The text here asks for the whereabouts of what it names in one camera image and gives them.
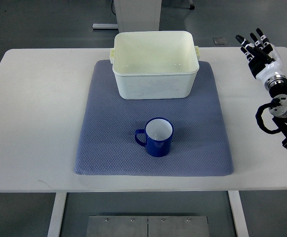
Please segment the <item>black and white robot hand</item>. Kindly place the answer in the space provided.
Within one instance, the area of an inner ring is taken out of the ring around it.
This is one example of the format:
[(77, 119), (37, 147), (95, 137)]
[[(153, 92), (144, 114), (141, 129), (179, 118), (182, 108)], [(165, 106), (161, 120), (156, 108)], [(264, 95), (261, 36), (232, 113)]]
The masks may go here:
[(281, 57), (268, 37), (259, 28), (256, 29), (256, 34), (250, 33), (250, 37), (253, 42), (241, 35), (236, 35), (236, 40), (249, 62), (248, 66), (253, 77), (262, 82), (266, 90), (270, 90), (276, 84), (287, 83), (282, 71)]

